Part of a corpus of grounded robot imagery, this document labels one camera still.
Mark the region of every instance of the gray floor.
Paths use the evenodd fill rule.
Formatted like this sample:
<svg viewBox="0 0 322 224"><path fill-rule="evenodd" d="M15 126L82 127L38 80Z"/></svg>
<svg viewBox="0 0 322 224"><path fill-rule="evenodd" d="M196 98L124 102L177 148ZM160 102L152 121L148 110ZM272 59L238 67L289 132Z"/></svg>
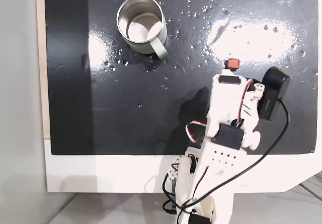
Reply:
<svg viewBox="0 0 322 224"><path fill-rule="evenodd" d="M322 196L322 174L304 182ZM50 224L173 224L163 194L78 194ZM321 224L322 202L300 186L284 193L236 194L230 224Z"/></svg>

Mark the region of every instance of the white wall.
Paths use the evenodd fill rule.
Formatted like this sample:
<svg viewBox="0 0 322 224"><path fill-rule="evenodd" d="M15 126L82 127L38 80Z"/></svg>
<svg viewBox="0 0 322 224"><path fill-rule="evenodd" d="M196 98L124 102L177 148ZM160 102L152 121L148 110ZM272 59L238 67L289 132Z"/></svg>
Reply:
<svg viewBox="0 0 322 224"><path fill-rule="evenodd" d="M0 223L49 223L75 194L46 193L36 0L0 13Z"/></svg>

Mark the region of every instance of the cable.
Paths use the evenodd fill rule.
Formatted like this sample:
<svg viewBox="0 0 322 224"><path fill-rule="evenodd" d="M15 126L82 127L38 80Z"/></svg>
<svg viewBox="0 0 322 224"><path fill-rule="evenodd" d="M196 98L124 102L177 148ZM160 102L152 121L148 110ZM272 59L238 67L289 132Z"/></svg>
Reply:
<svg viewBox="0 0 322 224"><path fill-rule="evenodd" d="M175 215L177 214L177 211L176 210L173 210L173 209L167 209L166 208L166 205L170 202L170 200L167 200L165 203L163 203L162 205L162 209L166 212L166 213L169 213L170 215Z"/></svg>
<svg viewBox="0 0 322 224"><path fill-rule="evenodd" d="M231 181L237 179L239 176L243 175L244 173L248 172L249 170L251 170L253 167L255 167L257 164L259 164L271 151L272 149L278 144L278 142L280 141L280 139L283 137L284 133L286 132L289 122L290 122L290 116L288 113L288 110L284 104L284 102L281 99L277 100L283 107L285 114L286 114L286 123L285 126L282 130L282 132L280 133L280 135L277 137L277 139L274 141L274 143L269 147L269 149L263 154L262 157L259 158L259 160L257 160L255 163L253 163L252 165L250 165L248 168L246 168L245 170L241 171L239 174L231 177L230 179L226 180L225 182L221 183L220 185L216 186L215 188L211 189L210 191L208 191L206 194L204 194L202 197L200 197L198 200L187 204L184 208L183 211L185 211L186 208L189 208L191 206L194 206L195 204L199 203L200 201L204 200L207 196L209 196L212 192L216 191L217 189L219 189L220 187L230 183Z"/></svg>
<svg viewBox="0 0 322 224"><path fill-rule="evenodd" d="M239 111L238 111L238 124L240 124L241 122L241 110L242 110L242 106L243 106L243 102L244 102L244 98L245 98L245 94L248 90L248 88L250 87L250 85L253 83L253 80L249 79L247 82L246 82L246 86L245 86L245 89L244 89L244 92L243 92L243 95L241 96L241 101L240 101L240 106L239 106Z"/></svg>
<svg viewBox="0 0 322 224"><path fill-rule="evenodd" d="M187 212L185 211L181 206L179 206L172 198L171 198L171 195L174 196L174 194L170 193L170 192L167 192L166 190L166 181L167 181L167 178L168 178L169 174L167 173L166 176L165 176L165 179L163 180L163 183L162 183L162 190L164 192L164 194L166 195L166 197L169 199L169 201L171 201L174 205L176 205L177 208L181 209L182 211L184 211L185 213L187 214L191 214L191 212Z"/></svg>
<svg viewBox="0 0 322 224"><path fill-rule="evenodd" d="M196 188L195 188L195 190L194 190L194 192L193 192L192 198L194 198L194 197L195 197L195 194L196 194L196 190L197 190L197 188L198 188L198 185L199 185L199 184L200 184L200 182L202 181L203 177L205 177L205 175L206 175L206 172L207 172L208 168L209 168L209 166L207 166L207 167L206 167L206 169L205 169L205 171L203 172L203 174L202 174L202 176L201 176L200 180L198 181L198 183L197 183L197 185L196 185Z"/></svg>
<svg viewBox="0 0 322 224"><path fill-rule="evenodd" d="M174 165L179 165L179 163L173 163L173 164L171 164L171 167L172 167L172 168L174 168L174 170L175 170L175 171L178 171L178 169L176 169L176 168L174 167Z"/></svg>
<svg viewBox="0 0 322 224"><path fill-rule="evenodd" d="M307 188L305 185L303 185L302 183L298 184L299 186L301 186L304 190L306 190L307 192L309 192L310 194L312 194L314 197L316 197L317 199L319 199L320 201L322 201L322 198L319 197L317 194L315 194L313 191L311 191L309 188Z"/></svg>
<svg viewBox="0 0 322 224"><path fill-rule="evenodd" d="M188 138L190 139L191 142L196 143L200 138L198 138L198 139L193 138L193 135L191 134L191 132L189 131L189 128L188 128L188 126L190 124L197 124L197 125L200 125L200 126L203 126L203 127L206 127L207 124L203 123L203 122L199 122L199 121L192 121L192 122L190 122L190 123L188 123L186 125L186 133L187 133Z"/></svg>

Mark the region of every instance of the red wire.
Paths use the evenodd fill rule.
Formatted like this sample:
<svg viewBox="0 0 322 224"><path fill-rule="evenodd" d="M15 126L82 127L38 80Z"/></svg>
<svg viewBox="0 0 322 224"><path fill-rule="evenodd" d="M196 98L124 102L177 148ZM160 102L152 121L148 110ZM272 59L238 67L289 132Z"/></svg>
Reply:
<svg viewBox="0 0 322 224"><path fill-rule="evenodd" d="M240 117L240 115L241 115L241 110L242 110L242 106L243 106L243 102L244 102L244 98L245 98L245 94L246 94L246 92L247 92L247 90L248 90L248 87L250 87L250 85L253 83L253 81L252 80L250 80L247 84L246 84L246 86L245 86L245 89L244 89L244 92L243 92L243 95L242 95L242 97L241 97L241 101L240 101L240 106L239 106L239 111L238 111L238 123L240 123L241 122L241 117Z"/></svg>
<svg viewBox="0 0 322 224"><path fill-rule="evenodd" d="M206 167L206 169L205 169L205 172L203 172L203 174L202 174L202 176L201 176L200 180L198 181L198 183L197 183L197 185L196 185L195 191L193 192L193 195L192 195L192 196L195 196L195 193L196 193L196 190L197 190L197 188L198 188L198 185L199 185L199 184L200 184L200 182L202 181L203 177L205 177L205 175L206 175L206 172L207 172L208 168L209 168L209 166L207 166L207 167Z"/></svg>

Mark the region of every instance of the red component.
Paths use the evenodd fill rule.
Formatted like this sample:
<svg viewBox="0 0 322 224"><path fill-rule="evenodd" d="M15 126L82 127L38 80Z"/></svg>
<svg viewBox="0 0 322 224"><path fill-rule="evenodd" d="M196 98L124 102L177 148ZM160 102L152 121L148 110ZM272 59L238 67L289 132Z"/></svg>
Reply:
<svg viewBox="0 0 322 224"><path fill-rule="evenodd" d="M239 69L239 59L229 59L227 68L232 70Z"/></svg>

